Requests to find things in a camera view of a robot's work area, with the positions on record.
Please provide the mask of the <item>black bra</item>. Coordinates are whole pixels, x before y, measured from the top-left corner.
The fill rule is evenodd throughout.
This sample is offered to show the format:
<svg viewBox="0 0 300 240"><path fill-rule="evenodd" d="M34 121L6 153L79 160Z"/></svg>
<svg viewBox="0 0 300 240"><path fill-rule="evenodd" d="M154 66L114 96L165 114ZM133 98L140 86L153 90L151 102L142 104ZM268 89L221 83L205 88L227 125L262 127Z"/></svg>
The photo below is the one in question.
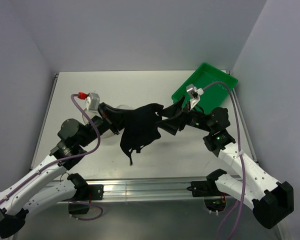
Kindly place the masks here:
<svg viewBox="0 0 300 240"><path fill-rule="evenodd" d="M164 106L159 103L150 103L124 114L120 148L131 166L133 151L139 154L145 146L161 138L156 122L162 121L163 109Z"/></svg>

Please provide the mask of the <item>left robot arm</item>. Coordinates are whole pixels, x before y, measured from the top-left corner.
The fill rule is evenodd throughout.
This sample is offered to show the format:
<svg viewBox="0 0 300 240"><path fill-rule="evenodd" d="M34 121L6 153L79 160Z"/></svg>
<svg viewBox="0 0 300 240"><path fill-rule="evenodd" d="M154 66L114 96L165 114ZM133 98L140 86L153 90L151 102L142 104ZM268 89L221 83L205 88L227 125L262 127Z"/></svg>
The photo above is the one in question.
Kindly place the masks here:
<svg viewBox="0 0 300 240"><path fill-rule="evenodd" d="M82 124L74 118L65 120L58 132L60 141L44 160L18 182L0 192L0 237L9 238L26 223L26 219L65 199L81 200L88 193L86 181L77 173L71 174L60 186L43 188L53 179L65 174L89 154L84 150L94 140L110 130L114 134L124 128L125 109L105 103L99 114Z"/></svg>

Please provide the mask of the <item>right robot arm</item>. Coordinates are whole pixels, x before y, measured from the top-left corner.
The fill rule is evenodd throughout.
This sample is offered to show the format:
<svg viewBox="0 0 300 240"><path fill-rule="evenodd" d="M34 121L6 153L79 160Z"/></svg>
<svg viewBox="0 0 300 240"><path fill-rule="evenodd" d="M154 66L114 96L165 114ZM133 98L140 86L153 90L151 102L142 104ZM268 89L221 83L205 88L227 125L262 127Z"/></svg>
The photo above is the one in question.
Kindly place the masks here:
<svg viewBox="0 0 300 240"><path fill-rule="evenodd" d="M172 135L185 126L208 132L203 138L206 148L242 178L238 181L226 171L217 169L206 177L206 189L210 194L222 192L243 201L266 229L273 228L294 211L292 185L269 175L241 149L239 140L227 131L231 124L226 108L217 107L205 114L192 110L182 97L158 115L165 119L157 122L157 126Z"/></svg>

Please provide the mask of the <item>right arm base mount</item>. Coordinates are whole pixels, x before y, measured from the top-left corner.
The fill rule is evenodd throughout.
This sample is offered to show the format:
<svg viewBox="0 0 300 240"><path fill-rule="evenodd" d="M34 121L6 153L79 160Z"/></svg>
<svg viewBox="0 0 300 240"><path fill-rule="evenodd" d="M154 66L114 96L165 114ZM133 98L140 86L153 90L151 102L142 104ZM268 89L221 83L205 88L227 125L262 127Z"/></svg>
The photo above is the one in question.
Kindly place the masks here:
<svg viewBox="0 0 300 240"><path fill-rule="evenodd" d="M192 181L186 188L194 198L203 197L209 211L223 211L226 208L226 194L219 191L210 180Z"/></svg>

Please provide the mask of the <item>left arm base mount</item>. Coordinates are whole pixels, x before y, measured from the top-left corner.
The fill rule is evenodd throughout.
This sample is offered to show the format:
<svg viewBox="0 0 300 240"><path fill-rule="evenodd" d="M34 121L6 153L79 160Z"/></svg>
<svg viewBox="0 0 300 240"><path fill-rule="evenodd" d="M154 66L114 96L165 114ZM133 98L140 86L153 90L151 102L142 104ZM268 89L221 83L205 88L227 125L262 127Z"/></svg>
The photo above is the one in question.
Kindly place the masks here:
<svg viewBox="0 0 300 240"><path fill-rule="evenodd" d="M88 184L78 189L68 203L68 213L72 216L86 215L93 207L94 201L101 201L104 195L102 184Z"/></svg>

